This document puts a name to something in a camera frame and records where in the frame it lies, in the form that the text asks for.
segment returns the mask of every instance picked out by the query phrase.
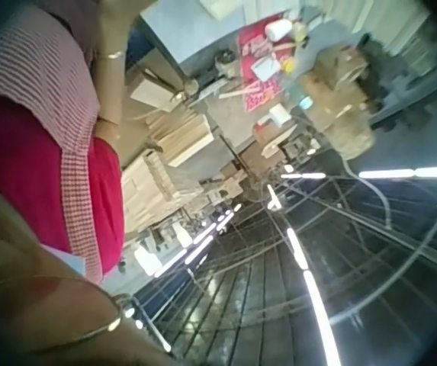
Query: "pink checkered cloth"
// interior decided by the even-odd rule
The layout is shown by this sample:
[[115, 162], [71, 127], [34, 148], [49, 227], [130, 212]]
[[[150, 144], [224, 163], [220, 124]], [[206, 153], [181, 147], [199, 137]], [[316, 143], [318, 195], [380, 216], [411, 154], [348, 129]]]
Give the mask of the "pink checkered cloth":
[[98, 97], [72, 35], [32, 5], [20, 8], [0, 34], [0, 95], [28, 109], [62, 150], [62, 209], [70, 251], [85, 258], [88, 278], [100, 281], [88, 181]]

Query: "bracelet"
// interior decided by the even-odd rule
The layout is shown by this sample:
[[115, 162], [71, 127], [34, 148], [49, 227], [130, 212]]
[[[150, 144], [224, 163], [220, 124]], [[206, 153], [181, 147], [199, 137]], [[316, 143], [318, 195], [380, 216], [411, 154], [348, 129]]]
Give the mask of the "bracelet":
[[118, 51], [115, 53], [109, 53], [106, 55], [96, 54], [96, 58], [98, 59], [119, 59], [125, 54], [125, 51]]

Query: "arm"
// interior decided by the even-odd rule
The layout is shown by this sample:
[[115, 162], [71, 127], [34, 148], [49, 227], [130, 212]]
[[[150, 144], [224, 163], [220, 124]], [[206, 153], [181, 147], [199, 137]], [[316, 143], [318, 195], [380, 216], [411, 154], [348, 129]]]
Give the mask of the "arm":
[[93, 134], [117, 151], [125, 95], [125, 53], [130, 28], [155, 0], [101, 0], [94, 85], [100, 113]]

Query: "wire mesh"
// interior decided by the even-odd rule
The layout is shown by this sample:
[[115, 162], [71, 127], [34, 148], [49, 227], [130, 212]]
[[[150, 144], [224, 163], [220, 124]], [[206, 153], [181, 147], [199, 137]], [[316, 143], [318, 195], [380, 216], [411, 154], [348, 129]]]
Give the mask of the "wire mesh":
[[[351, 339], [338, 337], [343, 358], [350, 357], [346, 349], [352, 347], [353, 335], [360, 337], [356, 342], [367, 342], [361, 338], [368, 334], [365, 357], [372, 358], [380, 350], [372, 346], [375, 339], [387, 347], [393, 344], [386, 343], [390, 337], [381, 339], [375, 333], [391, 334], [394, 329], [404, 350], [410, 355], [420, 352], [437, 330], [437, 230], [429, 238], [429, 251], [419, 247], [437, 223], [437, 180], [374, 184], [389, 200], [391, 229], [385, 227], [380, 198], [352, 177], [276, 181], [283, 210], [272, 213], [263, 204], [251, 204], [253, 210], [246, 207], [237, 215], [228, 232], [216, 238], [193, 281], [156, 319], [163, 335], [191, 361], [233, 364], [245, 360], [243, 347], [259, 347], [258, 360], [269, 364], [279, 347], [284, 364], [307, 358], [322, 364], [321, 342], [311, 340], [318, 334], [311, 322], [309, 294], [284, 240], [286, 229], [292, 227], [304, 246], [334, 333], [347, 332]], [[420, 256], [396, 277], [417, 250]], [[180, 271], [184, 269], [175, 268], [166, 277]], [[298, 334], [298, 322], [303, 332], [309, 324], [310, 347]], [[362, 364], [359, 360], [352, 364]]]

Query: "yellow object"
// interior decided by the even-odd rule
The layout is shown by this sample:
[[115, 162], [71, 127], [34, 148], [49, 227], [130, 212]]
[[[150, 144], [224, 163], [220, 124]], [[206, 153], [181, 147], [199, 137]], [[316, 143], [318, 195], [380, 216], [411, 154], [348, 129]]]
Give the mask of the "yellow object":
[[297, 67], [296, 59], [290, 58], [282, 63], [282, 70], [287, 74], [291, 74]]

